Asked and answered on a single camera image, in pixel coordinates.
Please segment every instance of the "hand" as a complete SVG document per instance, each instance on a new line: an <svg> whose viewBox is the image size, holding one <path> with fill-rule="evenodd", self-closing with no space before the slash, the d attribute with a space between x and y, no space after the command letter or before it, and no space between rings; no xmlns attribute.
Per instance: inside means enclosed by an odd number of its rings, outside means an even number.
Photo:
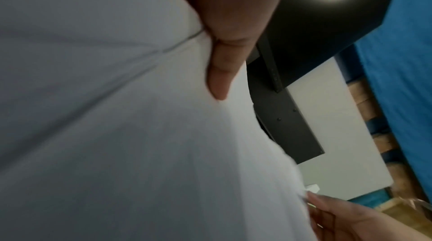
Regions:
<svg viewBox="0 0 432 241"><path fill-rule="evenodd" d="M320 241L430 241L418 231L373 209L308 193L310 222Z"/></svg>
<svg viewBox="0 0 432 241"><path fill-rule="evenodd" d="M188 1L216 40L208 67L207 85L216 99L223 100L279 0Z"/></svg>

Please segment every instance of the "white cloth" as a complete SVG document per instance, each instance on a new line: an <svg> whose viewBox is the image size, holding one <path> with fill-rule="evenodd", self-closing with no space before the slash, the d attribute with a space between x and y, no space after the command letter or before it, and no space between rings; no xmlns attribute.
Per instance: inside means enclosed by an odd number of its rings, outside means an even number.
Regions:
<svg viewBox="0 0 432 241"><path fill-rule="evenodd" d="M184 0L2 0L2 240L315 240L246 67L224 102Z"/></svg>

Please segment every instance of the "blue tarp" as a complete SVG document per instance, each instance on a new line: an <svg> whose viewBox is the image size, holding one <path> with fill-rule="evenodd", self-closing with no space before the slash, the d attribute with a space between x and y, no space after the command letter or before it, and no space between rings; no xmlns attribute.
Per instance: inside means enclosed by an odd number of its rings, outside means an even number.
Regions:
<svg viewBox="0 0 432 241"><path fill-rule="evenodd" d="M356 44L400 147L432 200L432 0L393 0Z"/></svg>

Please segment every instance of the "white fabric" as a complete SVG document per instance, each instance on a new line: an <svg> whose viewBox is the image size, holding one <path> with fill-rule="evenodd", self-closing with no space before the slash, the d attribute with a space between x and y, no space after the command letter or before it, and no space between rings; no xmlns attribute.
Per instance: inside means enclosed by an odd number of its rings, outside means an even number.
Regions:
<svg viewBox="0 0 432 241"><path fill-rule="evenodd" d="M246 67L224 102L184 0L6 0L2 240L315 240Z"/></svg>

